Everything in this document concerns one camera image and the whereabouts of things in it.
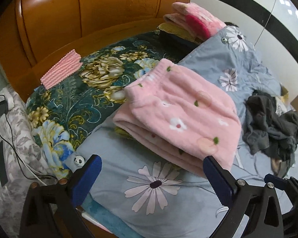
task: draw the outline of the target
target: folded towel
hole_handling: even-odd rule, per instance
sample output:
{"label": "folded towel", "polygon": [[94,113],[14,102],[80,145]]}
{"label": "folded towel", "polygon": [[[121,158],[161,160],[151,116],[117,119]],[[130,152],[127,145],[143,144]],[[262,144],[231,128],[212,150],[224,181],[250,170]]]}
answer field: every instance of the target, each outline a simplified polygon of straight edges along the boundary
{"label": "folded towel", "polygon": [[127,101],[114,123],[141,144],[204,177],[212,155],[231,169],[241,133],[233,100],[194,71],[167,59],[125,87]]}
{"label": "folded towel", "polygon": [[176,13],[164,15],[164,20],[181,26],[194,38],[205,41],[226,26],[224,22],[195,3],[175,2],[172,7]]}
{"label": "folded towel", "polygon": [[171,23],[165,23],[165,22],[161,23],[158,26],[158,29],[162,30],[163,32],[178,36],[181,39],[187,40],[187,41],[195,43],[197,45],[200,45],[202,43],[202,41],[200,39],[193,38],[190,35],[190,33],[187,30],[185,30],[184,28],[181,28],[181,27],[171,24]]}
{"label": "folded towel", "polygon": [[59,60],[42,78],[41,82],[46,89],[54,87],[82,66],[81,56],[73,49]]}

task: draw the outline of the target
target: carved wooden headboard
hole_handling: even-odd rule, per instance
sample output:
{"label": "carved wooden headboard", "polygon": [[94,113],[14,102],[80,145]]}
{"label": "carved wooden headboard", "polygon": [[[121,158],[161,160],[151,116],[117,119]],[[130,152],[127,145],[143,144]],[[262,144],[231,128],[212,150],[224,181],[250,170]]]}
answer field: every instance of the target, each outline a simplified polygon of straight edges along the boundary
{"label": "carved wooden headboard", "polygon": [[82,56],[154,30],[171,4],[189,0],[13,0],[0,18],[0,63],[26,100],[62,56]]}

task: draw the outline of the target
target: blue floral bed sheet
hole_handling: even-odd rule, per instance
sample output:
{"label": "blue floral bed sheet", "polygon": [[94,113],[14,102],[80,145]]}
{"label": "blue floral bed sheet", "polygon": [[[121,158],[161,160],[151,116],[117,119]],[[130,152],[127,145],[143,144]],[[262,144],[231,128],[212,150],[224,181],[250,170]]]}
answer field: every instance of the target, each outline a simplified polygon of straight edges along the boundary
{"label": "blue floral bed sheet", "polygon": [[[244,101],[254,90],[274,96],[281,94],[279,81],[263,66],[253,45],[235,27],[224,28],[179,64],[227,92],[236,104],[242,123],[246,112]],[[282,105],[277,113],[287,109],[290,108]],[[102,144],[99,142],[96,147],[98,133],[103,133],[107,139],[102,139]],[[220,204],[209,182],[171,166],[134,140],[124,139],[125,146],[121,146],[119,139],[112,121],[107,118],[67,159],[73,171],[77,169],[73,163],[76,155],[88,159],[94,151],[103,159],[102,171],[91,189],[92,198],[88,198],[84,208],[118,237],[138,237],[137,234],[146,238],[209,237],[228,210]],[[287,178],[298,179],[298,147],[295,161]],[[231,173],[250,185],[264,186],[265,175],[273,173],[271,160],[261,152],[251,155],[248,145],[240,138]],[[172,187],[164,187],[166,190],[161,189],[162,193],[153,191],[157,188],[154,185],[150,185],[150,189],[145,186],[151,184],[153,178],[168,179],[170,175],[172,179],[168,181]],[[292,205],[287,195],[280,190],[277,195],[282,213],[288,212]],[[113,219],[111,214],[118,216],[120,222],[109,221]],[[234,237],[241,237],[247,220],[245,216]]]}

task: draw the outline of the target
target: dark gray clothing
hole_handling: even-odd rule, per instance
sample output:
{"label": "dark gray clothing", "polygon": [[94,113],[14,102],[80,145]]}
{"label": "dark gray clothing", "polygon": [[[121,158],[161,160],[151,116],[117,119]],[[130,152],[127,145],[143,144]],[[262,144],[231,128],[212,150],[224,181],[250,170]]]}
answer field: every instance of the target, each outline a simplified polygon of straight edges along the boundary
{"label": "dark gray clothing", "polygon": [[269,100],[271,101],[271,103],[273,104],[273,112],[276,112],[277,110],[277,103],[276,103],[276,99],[275,97],[272,97],[271,95],[269,95],[268,93],[261,91],[261,90],[254,90],[253,96],[257,95],[257,96],[266,96],[269,98]]}
{"label": "dark gray clothing", "polygon": [[251,154],[261,150],[270,158],[286,161],[289,169],[298,144],[298,113],[288,111],[278,116],[271,99],[268,94],[248,98],[243,139]]}

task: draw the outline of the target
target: pink ribbed cloth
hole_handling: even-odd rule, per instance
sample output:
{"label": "pink ribbed cloth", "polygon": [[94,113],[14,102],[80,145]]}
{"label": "pink ribbed cloth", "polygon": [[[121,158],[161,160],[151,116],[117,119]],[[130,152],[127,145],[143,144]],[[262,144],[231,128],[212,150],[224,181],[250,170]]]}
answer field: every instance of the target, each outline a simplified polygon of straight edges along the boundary
{"label": "pink ribbed cloth", "polygon": [[212,155],[233,164],[241,123],[231,97],[199,74],[167,59],[125,87],[127,101],[114,124],[151,151],[204,177]]}
{"label": "pink ribbed cloth", "polygon": [[54,87],[82,66],[81,56],[73,49],[59,60],[42,78],[41,82],[46,89]]}

